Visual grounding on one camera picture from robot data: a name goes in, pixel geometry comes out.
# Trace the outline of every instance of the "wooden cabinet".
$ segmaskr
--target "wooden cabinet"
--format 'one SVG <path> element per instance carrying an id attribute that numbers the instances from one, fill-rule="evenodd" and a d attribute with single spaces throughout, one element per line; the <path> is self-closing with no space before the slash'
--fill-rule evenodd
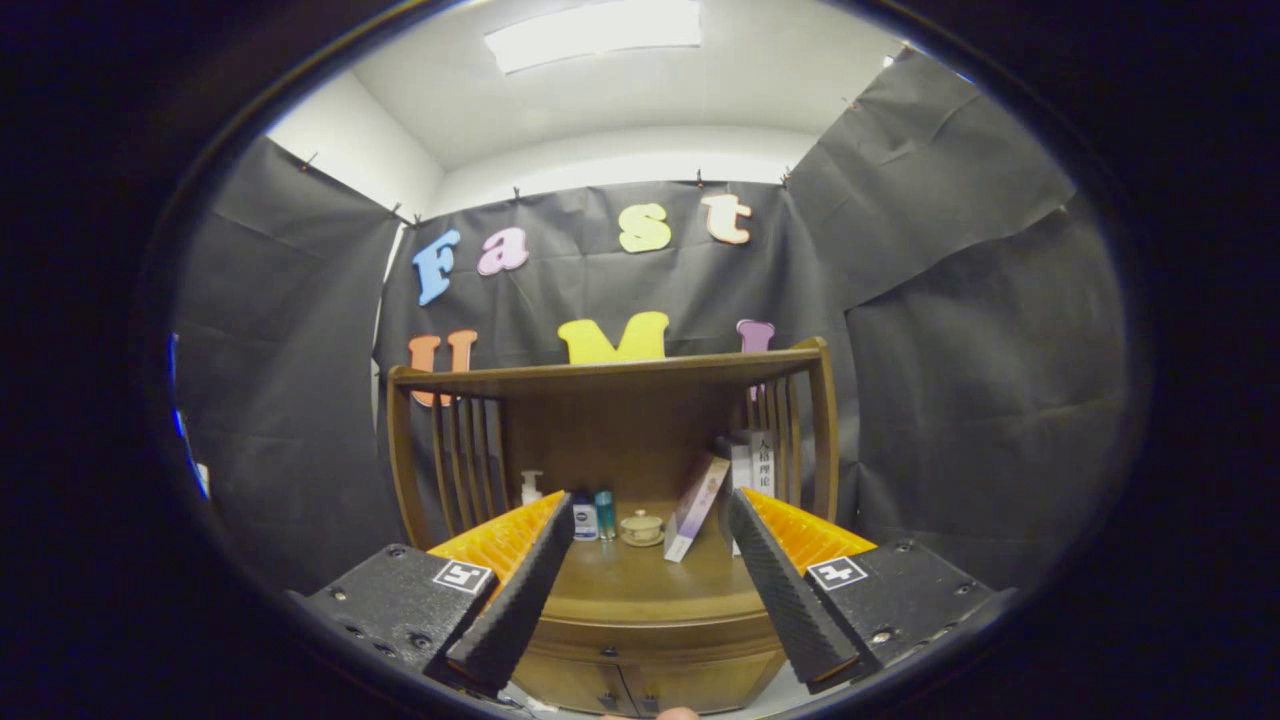
<path id="1" fill-rule="evenodd" d="M 785 656 L 781 650 L 735 660 L 608 665 L 525 653 L 516 682 L 530 696 L 582 712 L 653 717 L 672 707 L 717 712 L 748 705 Z"/>
<path id="2" fill-rule="evenodd" d="M 653 716 L 672 707 L 718 712 L 755 700 L 785 659 L 776 650 L 714 662 L 632 665 L 622 667 L 622 680 L 640 715 Z"/>
<path id="3" fill-rule="evenodd" d="M 511 509 L 527 469 L 545 473 L 543 492 L 613 491 L 620 520 L 640 507 L 666 519 L 698 454 L 736 428 L 774 432 L 777 496 L 799 506 L 800 418 L 809 414 L 800 410 L 797 375 L 808 375 L 813 410 L 809 510 L 832 520 L 836 406 L 820 338 L 769 352 L 605 365 L 393 368 L 388 434 L 408 537 L 429 550 Z M 413 456 L 416 391 L 451 398 L 428 411 L 434 462 Z M 435 487 L 421 486 L 417 469 L 433 465 Z M 444 528 L 428 527 L 424 491 L 438 493 Z M 513 679 L 539 700 L 588 712 L 652 716 L 680 705 L 713 712 L 750 702 L 782 659 L 713 511 L 681 562 L 663 560 L 660 546 L 575 543 Z"/>
<path id="4" fill-rule="evenodd" d="M 617 665 L 525 653 L 516 674 L 520 687 L 539 700 L 584 712 L 637 715 Z"/>

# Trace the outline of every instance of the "foam letter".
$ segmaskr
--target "foam letter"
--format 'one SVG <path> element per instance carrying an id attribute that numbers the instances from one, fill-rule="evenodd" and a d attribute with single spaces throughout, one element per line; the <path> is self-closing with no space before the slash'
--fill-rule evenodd
<path id="1" fill-rule="evenodd" d="M 751 217 L 751 209 L 737 204 L 736 195 L 713 195 L 703 197 L 703 205 L 710 208 L 707 211 L 707 232 L 721 242 L 742 245 L 751 240 L 750 233 L 737 227 L 737 217 Z"/>
<path id="2" fill-rule="evenodd" d="M 529 260 L 525 250 L 525 231 L 507 228 L 498 231 L 484 241 L 485 254 L 480 256 L 476 272 L 481 275 L 494 275 L 502 270 L 515 270 Z"/>
<path id="3" fill-rule="evenodd" d="M 617 347 L 609 343 L 595 320 L 570 320 L 561 325 L 557 334 L 568 346 L 570 365 L 662 360 L 667 356 L 662 345 L 667 323 L 666 313 L 636 313 L 627 320 L 627 329 L 622 332 L 622 342 Z"/>
<path id="4" fill-rule="evenodd" d="M 769 341 L 773 340 L 773 325 L 760 320 L 739 320 L 737 334 L 742 337 L 742 352 L 768 352 Z M 754 387 L 751 400 L 755 400 Z"/>
<path id="5" fill-rule="evenodd" d="M 453 372 L 465 373 L 471 369 L 471 346 L 480 337 L 475 331 L 457 331 L 449 333 L 449 347 L 453 348 Z M 440 347 L 440 338 L 434 334 L 420 334 L 408 341 L 410 366 L 424 373 L 435 372 L 435 348 Z M 413 400 L 435 406 L 435 395 L 426 391 L 413 391 Z M 440 396 L 440 406 L 448 407 L 453 398 L 448 395 Z"/>
<path id="6" fill-rule="evenodd" d="M 663 220 L 667 211 L 662 205 L 650 202 L 648 205 L 632 205 L 618 215 L 618 242 L 627 252 L 646 252 L 649 250 L 662 250 L 671 242 L 671 228 Z"/>
<path id="7" fill-rule="evenodd" d="M 422 283 L 422 295 L 417 296 L 419 305 L 426 305 L 449 288 L 449 278 L 445 275 L 453 269 L 452 246 L 460 240 L 462 236 L 458 231 L 449 231 L 413 256 L 417 279 Z"/>

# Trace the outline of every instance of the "white wall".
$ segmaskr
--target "white wall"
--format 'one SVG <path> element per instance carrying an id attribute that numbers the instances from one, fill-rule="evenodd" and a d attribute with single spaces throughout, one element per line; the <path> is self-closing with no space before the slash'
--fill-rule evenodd
<path id="1" fill-rule="evenodd" d="M 451 170 L 431 215 L 521 195 L 621 182 L 694 179 L 776 183 L 818 141 L 753 127 L 649 127 L 534 145 Z"/>
<path id="2" fill-rule="evenodd" d="M 403 126 L 344 72 L 300 102 L 268 137 L 347 187 L 412 220 L 431 215 L 444 170 Z"/>

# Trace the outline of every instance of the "white book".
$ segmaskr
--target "white book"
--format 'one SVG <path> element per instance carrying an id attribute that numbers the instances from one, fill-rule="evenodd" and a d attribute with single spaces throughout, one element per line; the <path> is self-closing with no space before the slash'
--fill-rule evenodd
<path id="1" fill-rule="evenodd" d="M 751 452 L 751 489 L 777 497 L 777 462 L 773 430 L 737 430 L 730 436 L 735 443 L 746 445 Z"/>
<path id="2" fill-rule="evenodd" d="M 694 537 L 703 527 L 703 520 L 716 502 L 721 483 L 728 474 L 728 460 L 716 457 L 710 452 L 703 452 L 696 469 L 692 473 L 692 484 L 680 498 L 676 511 L 667 520 L 667 538 L 663 543 L 662 556 L 672 562 L 680 562 L 689 552 L 689 546 L 694 544 Z"/>
<path id="3" fill-rule="evenodd" d="M 728 527 L 728 498 L 737 488 L 751 488 L 751 446 L 742 442 L 733 442 L 732 438 L 721 436 L 716 438 L 716 455 L 728 459 L 728 477 L 724 478 L 724 497 L 721 498 L 719 525 L 721 534 L 730 547 L 733 557 L 742 555 L 737 547 L 733 533 Z"/>

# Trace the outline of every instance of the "cabinet door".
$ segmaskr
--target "cabinet door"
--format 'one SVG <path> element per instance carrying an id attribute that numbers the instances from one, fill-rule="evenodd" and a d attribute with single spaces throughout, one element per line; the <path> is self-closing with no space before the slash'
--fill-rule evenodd
<path id="1" fill-rule="evenodd" d="M 513 679 L 522 691 L 543 702 L 585 712 L 636 715 L 617 665 L 526 652 L 516 665 Z"/>
<path id="2" fill-rule="evenodd" d="M 622 678 L 641 715 L 681 706 L 718 712 L 755 700 L 785 659 L 782 651 L 769 651 L 714 662 L 634 665 L 622 667 Z"/>

